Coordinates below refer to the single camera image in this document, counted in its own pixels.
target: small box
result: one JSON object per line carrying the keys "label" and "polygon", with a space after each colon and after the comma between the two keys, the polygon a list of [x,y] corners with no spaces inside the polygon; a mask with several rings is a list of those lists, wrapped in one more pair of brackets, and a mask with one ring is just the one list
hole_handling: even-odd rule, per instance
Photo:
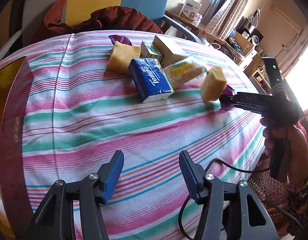
{"label": "small box", "polygon": [[183,51],[181,46],[176,44],[175,41],[164,36],[155,36],[153,44],[158,48],[162,55],[160,60],[162,68],[179,62],[189,56],[185,51]]}
{"label": "small box", "polygon": [[143,103],[166,99],[174,93],[156,58],[132,59],[128,69]]}
{"label": "small box", "polygon": [[142,41],[140,57],[141,58],[156,58],[158,61],[160,61],[162,55],[153,43]]}
{"label": "small box", "polygon": [[200,8],[201,3],[195,2],[193,0],[186,0],[179,12],[179,16],[194,20]]}

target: gray armrest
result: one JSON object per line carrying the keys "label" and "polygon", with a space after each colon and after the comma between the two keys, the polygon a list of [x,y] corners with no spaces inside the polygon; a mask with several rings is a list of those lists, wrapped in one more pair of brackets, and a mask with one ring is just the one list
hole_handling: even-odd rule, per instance
{"label": "gray armrest", "polygon": [[183,25],[179,24],[178,22],[174,21],[172,18],[164,15],[163,20],[166,21],[170,26],[173,26],[175,29],[181,31],[186,37],[188,37],[191,41],[195,41],[201,44],[201,40],[188,29],[186,29]]}
{"label": "gray armrest", "polygon": [[19,30],[16,32],[8,41],[4,44],[4,46],[0,49],[0,61],[4,57],[4,55],[8,52],[13,43],[21,36],[22,31]]}

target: tablecloth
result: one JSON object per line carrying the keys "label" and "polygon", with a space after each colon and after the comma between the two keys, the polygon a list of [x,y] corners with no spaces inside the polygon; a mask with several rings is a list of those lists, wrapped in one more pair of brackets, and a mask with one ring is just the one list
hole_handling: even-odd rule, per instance
{"label": "tablecloth", "polygon": [[[54,181],[81,180],[110,160],[116,149],[125,164],[113,198],[101,207],[110,239],[182,239],[179,209],[188,195],[178,155],[188,150],[194,162],[213,158],[251,170],[262,153],[260,115],[242,109],[220,110],[204,104],[202,78],[179,87],[167,100],[142,104],[131,78],[105,71],[113,47],[111,34],[133,45],[155,34],[94,31],[55,37],[19,50],[0,68],[27,56],[34,75],[23,126],[23,171],[35,211]],[[222,52],[170,37],[207,68],[223,68],[236,91],[255,92],[243,70]],[[210,173],[237,182],[247,179],[220,164]],[[200,207],[190,201],[183,225],[193,236]],[[82,239],[79,203],[74,203],[75,231]]]}

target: silver bolt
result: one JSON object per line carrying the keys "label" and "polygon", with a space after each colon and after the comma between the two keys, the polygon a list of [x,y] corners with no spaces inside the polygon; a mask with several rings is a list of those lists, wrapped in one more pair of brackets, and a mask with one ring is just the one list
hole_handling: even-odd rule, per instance
{"label": "silver bolt", "polygon": [[62,181],[61,179],[59,179],[59,180],[57,180],[57,181],[54,182],[55,186],[58,186],[58,187],[59,187],[59,186],[62,186],[63,183],[64,183],[64,181]]}
{"label": "silver bolt", "polygon": [[247,181],[241,180],[241,181],[239,182],[239,185],[241,185],[242,187],[247,187],[247,186],[248,186],[248,183],[247,183]]}
{"label": "silver bolt", "polygon": [[215,176],[213,174],[208,173],[208,174],[205,175],[205,178],[208,179],[208,180],[213,180],[213,179],[215,179]]}
{"label": "silver bolt", "polygon": [[97,179],[98,178],[98,175],[97,173],[92,173],[88,176],[90,179]]}

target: black cable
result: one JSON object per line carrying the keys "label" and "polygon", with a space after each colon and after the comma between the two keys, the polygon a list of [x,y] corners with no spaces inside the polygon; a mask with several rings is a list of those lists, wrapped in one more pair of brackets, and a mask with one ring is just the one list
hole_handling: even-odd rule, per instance
{"label": "black cable", "polygon": [[277,209],[279,212],[283,213],[284,215],[288,216],[289,218],[291,218],[300,228],[303,228],[302,224],[290,213],[288,213],[287,211],[283,210],[282,208],[280,208],[279,206],[275,205],[274,203],[270,202],[269,200],[265,199],[262,200],[263,203],[265,203],[266,205],[269,205],[275,209]]}
{"label": "black cable", "polygon": [[[263,169],[263,170],[259,170],[259,171],[245,171],[245,170],[241,170],[241,169],[235,168],[235,167],[233,167],[233,166],[227,164],[226,162],[224,162],[224,161],[221,160],[221,159],[215,158],[215,159],[213,159],[213,160],[207,165],[207,167],[206,167],[206,169],[205,169],[205,172],[207,172],[207,171],[209,170],[209,168],[211,167],[211,165],[212,165],[214,162],[220,162],[220,163],[224,164],[225,166],[227,166],[227,167],[229,167],[229,168],[231,168],[231,169],[233,169],[233,170],[235,170],[235,171],[240,171],[240,172],[244,172],[244,173],[262,173],[262,172],[265,172],[265,171],[269,171],[269,170],[271,169],[271,168],[269,167],[269,168],[267,168],[267,169]],[[185,231],[185,229],[184,229],[184,227],[183,227],[183,224],[182,224],[183,212],[184,212],[185,207],[186,207],[187,203],[189,202],[189,200],[190,200],[190,196],[188,195],[187,198],[185,199],[185,201],[184,201],[182,207],[180,208],[177,221],[178,221],[179,229],[180,229],[180,231],[182,232],[182,234],[183,234],[186,238],[188,238],[189,240],[193,240],[193,238],[191,238],[191,237],[186,233],[186,231]],[[300,222],[299,222],[294,216],[292,216],[292,215],[289,214],[288,212],[282,210],[281,208],[279,208],[279,207],[276,206],[275,204],[270,203],[268,200],[266,200],[266,201],[268,202],[268,205],[272,206],[273,208],[276,208],[278,211],[280,211],[280,212],[282,212],[283,214],[289,216],[292,220],[294,220],[294,221],[297,223],[297,225],[299,225],[299,226],[302,228]]]}

